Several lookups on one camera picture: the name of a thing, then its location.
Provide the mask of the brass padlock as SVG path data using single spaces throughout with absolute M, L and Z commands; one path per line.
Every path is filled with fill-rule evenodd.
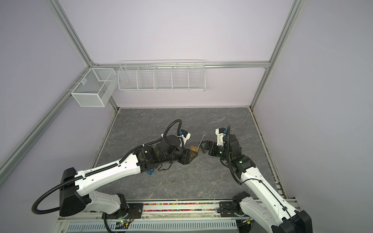
M 201 149 L 202 142 L 204 141 L 204 138 L 205 138 L 205 135 L 202 136 L 198 146 L 190 146 L 190 149 L 194 152 L 199 152 L 199 150 Z

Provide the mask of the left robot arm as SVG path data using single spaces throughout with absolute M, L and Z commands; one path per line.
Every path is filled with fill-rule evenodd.
M 185 147 L 191 134 L 181 126 L 180 119 L 173 121 L 159 139 L 136 146 L 119 160 L 88 170 L 66 169 L 61 183 L 34 202 L 32 213 L 44 215 L 58 212 L 65 217 L 81 211 L 106 214 L 127 211 L 128 204 L 124 195 L 110 195 L 98 192 L 97 189 L 127 176 L 162 170 L 164 164 L 190 164 L 198 156 L 198 152 Z

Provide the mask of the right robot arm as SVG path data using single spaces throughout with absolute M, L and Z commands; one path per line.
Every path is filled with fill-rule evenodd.
M 239 215 L 248 215 L 268 233 L 311 233 L 310 215 L 289 204 L 264 178 L 256 164 L 242 153 L 239 141 L 230 128 L 215 131 L 217 141 L 201 141 L 203 153 L 218 157 L 230 170 L 235 182 L 248 186 L 261 201 L 258 204 L 247 192 L 233 197 Z

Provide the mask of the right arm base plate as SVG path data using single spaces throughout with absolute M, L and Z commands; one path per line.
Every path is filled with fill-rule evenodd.
M 219 213 L 221 217 L 234 217 L 241 216 L 243 214 L 239 203 L 234 200 L 219 202 L 217 213 Z

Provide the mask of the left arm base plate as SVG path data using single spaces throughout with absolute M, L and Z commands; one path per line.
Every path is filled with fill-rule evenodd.
M 106 219 L 139 219 L 143 212 L 144 203 L 129 203 L 127 209 L 120 208 L 113 214 L 106 214 Z

